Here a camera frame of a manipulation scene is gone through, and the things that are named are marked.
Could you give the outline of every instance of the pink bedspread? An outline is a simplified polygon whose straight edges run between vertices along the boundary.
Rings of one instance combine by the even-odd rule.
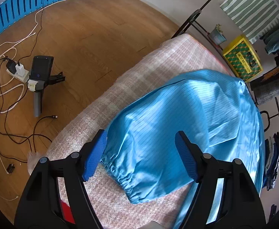
[[[159,49],[119,77],[108,91],[70,122],[51,144],[46,156],[55,160],[79,151],[100,128],[106,128],[121,109],[162,86],[172,77],[199,69],[230,73],[226,66],[189,34],[164,42]],[[61,199],[68,203],[62,178],[59,186]],[[134,205],[103,167],[98,166],[94,177],[85,183],[85,188],[104,228],[130,229],[139,228],[151,220],[165,228],[171,227],[188,187],[182,187],[154,201]]]

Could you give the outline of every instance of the potted plant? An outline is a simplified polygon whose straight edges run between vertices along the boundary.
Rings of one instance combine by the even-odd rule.
[[[217,24],[215,29],[209,34],[209,38],[216,44],[220,45],[223,42],[226,42],[226,38],[223,35],[223,31],[221,29],[221,24]]]

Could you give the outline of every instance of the plant pot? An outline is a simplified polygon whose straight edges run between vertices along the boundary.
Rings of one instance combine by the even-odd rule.
[[[223,42],[226,42],[226,38],[219,33],[219,31],[215,28],[210,34],[209,34],[209,38],[216,44],[216,45],[220,45]]]

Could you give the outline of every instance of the red object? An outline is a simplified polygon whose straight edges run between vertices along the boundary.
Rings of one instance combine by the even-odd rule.
[[[70,207],[63,201],[61,201],[61,207],[62,207],[63,218],[66,221],[75,224],[75,220],[73,218],[72,210],[70,209]]]

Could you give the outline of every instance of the power strip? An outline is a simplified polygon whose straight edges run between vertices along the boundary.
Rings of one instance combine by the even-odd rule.
[[[8,69],[6,69],[6,71],[9,75],[13,76],[14,78],[21,81],[22,83],[26,83],[29,79],[29,71],[27,71],[26,69],[25,69],[25,74],[22,77],[18,75],[18,73],[12,74]]]

